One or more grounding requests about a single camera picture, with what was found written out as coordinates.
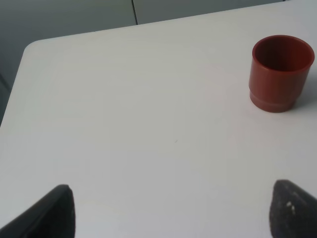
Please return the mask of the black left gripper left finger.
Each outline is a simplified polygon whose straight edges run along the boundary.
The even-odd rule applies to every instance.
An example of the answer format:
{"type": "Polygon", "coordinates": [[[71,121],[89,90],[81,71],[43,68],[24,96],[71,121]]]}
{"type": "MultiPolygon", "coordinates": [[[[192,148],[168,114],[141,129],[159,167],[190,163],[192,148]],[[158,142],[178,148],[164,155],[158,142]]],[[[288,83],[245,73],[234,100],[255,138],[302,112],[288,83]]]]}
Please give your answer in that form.
{"type": "Polygon", "coordinates": [[[2,238],[73,238],[76,214],[71,188],[60,184],[0,229],[2,238]]]}

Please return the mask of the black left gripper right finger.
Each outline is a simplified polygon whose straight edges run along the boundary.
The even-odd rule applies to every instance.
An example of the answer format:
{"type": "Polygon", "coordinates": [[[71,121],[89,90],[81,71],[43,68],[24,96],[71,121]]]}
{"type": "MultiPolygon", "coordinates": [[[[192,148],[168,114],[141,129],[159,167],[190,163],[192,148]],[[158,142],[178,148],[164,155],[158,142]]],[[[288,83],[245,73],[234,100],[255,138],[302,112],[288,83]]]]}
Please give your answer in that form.
{"type": "Polygon", "coordinates": [[[277,180],[273,186],[269,227],[274,238],[315,238],[317,199],[289,180],[277,180]]]}

